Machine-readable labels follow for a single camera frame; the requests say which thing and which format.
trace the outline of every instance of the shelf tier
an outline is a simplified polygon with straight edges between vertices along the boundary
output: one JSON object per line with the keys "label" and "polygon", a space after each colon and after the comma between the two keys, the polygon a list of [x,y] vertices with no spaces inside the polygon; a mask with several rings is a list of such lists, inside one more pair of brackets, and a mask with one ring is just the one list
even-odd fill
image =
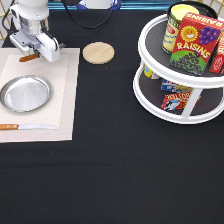
{"label": "shelf tier", "polygon": [[183,115],[183,109],[163,111],[161,104],[164,96],[172,93],[161,90],[161,78],[157,80],[148,79],[143,70],[144,67],[140,66],[135,75],[134,93],[140,104],[157,117],[179,124],[197,124],[213,119],[224,109],[223,88],[214,88],[203,90],[200,101],[188,117]]}
{"label": "shelf tier", "polygon": [[[150,101],[154,106],[161,108],[163,99],[165,95],[175,94],[168,91],[162,91],[163,79],[149,79],[144,75],[144,72],[141,73],[139,78],[139,86],[142,94],[145,98]],[[212,111],[216,108],[223,97],[223,88],[216,89],[205,89],[201,94],[201,99],[199,100],[197,106],[194,107],[191,116],[202,115]],[[168,113],[181,115],[183,109],[180,110],[169,110]]]}
{"label": "shelf tier", "polygon": [[166,26],[165,14],[150,21],[142,30],[138,43],[142,64],[146,64],[159,76],[181,85],[202,89],[223,87],[224,76],[209,72],[209,64],[202,76],[195,76],[170,66],[171,55],[162,50]]}

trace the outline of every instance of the raisins box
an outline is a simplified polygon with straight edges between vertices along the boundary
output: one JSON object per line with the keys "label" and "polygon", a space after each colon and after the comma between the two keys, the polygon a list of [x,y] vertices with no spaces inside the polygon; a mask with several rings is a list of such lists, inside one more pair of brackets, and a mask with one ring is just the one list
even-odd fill
{"label": "raisins box", "polygon": [[187,13],[180,25],[170,65],[201,75],[223,28],[222,21]]}
{"label": "raisins box", "polygon": [[218,46],[215,48],[210,72],[222,73],[221,70],[223,64],[224,64],[224,32],[221,33]]}

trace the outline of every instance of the black tablecloth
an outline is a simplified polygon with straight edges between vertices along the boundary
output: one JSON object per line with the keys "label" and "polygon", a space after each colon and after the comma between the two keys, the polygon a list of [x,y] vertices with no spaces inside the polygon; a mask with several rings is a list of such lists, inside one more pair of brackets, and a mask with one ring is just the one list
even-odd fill
{"label": "black tablecloth", "polygon": [[[72,13],[85,25],[106,16]],[[106,42],[115,58],[91,65],[80,55],[72,141],[0,145],[1,224],[223,223],[224,113],[173,124],[133,92],[141,30],[163,13],[116,11],[106,25],[84,30],[51,11],[59,42],[81,50]]]}

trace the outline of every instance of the round wooden disc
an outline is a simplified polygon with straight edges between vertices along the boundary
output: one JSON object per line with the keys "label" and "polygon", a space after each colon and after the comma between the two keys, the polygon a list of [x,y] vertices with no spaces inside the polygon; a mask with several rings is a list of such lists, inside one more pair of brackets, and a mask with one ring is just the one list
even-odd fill
{"label": "round wooden disc", "polygon": [[92,64],[105,64],[114,57],[114,49],[106,43],[92,43],[83,49],[83,57]]}

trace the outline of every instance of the white cloth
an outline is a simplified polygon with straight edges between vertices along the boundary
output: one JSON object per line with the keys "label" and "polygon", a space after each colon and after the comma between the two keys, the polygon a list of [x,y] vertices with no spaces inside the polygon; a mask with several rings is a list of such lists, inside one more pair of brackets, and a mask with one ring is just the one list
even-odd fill
{"label": "white cloth", "polygon": [[72,140],[79,49],[63,49],[59,61],[35,59],[21,63],[21,53],[14,48],[0,49],[0,88],[23,75],[46,78],[52,86],[50,100],[37,110],[15,113],[0,105],[0,124],[45,124],[57,130],[0,131],[0,142]]}

